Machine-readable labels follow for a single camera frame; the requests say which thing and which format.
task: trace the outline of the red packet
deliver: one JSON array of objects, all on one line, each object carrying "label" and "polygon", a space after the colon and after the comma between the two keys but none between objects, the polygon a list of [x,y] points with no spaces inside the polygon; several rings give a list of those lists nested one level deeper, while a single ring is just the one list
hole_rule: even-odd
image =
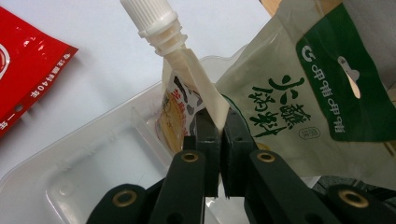
[{"label": "red packet", "polygon": [[50,89],[77,50],[0,7],[0,137]]}]

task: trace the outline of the sauce packet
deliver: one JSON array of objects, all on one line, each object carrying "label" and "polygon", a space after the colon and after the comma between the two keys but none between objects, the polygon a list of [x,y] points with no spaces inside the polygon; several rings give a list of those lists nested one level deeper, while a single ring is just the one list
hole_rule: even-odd
[{"label": "sauce packet", "polygon": [[184,136],[194,135],[193,119],[204,108],[221,135],[229,107],[191,49],[164,56],[163,108],[157,130],[173,152],[182,149]]},{"label": "sauce packet", "polygon": [[0,137],[50,89],[77,49],[0,7]]}]

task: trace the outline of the green label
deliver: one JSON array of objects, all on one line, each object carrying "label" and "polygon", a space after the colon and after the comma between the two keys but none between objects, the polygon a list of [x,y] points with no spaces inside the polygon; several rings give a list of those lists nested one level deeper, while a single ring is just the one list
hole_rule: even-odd
[{"label": "green label", "polygon": [[332,139],[396,139],[396,109],[343,5],[310,29],[296,50]]}]

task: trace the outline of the white table surface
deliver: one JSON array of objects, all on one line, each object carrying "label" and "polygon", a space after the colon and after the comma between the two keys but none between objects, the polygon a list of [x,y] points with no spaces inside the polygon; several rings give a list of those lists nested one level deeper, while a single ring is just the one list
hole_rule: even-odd
[{"label": "white table surface", "polygon": [[[258,0],[169,3],[198,58],[232,56],[270,19]],[[161,80],[163,59],[138,36],[118,0],[0,0],[0,6],[79,49],[48,94],[0,139],[0,179]]]}]

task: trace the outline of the plastic pouch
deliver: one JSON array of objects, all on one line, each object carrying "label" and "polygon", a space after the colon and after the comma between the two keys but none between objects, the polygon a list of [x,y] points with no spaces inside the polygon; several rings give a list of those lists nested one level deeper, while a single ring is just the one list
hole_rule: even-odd
[{"label": "plastic pouch", "polygon": [[174,152],[182,149],[183,138],[193,132],[196,112],[206,108],[219,133],[222,132],[229,104],[209,80],[191,49],[176,12],[166,0],[120,0],[139,30],[163,56],[163,108],[158,133]]},{"label": "plastic pouch", "polygon": [[396,189],[396,109],[341,1],[283,0],[217,88],[299,176]]},{"label": "plastic pouch", "polygon": [[0,137],[52,86],[77,49],[0,7]]}]

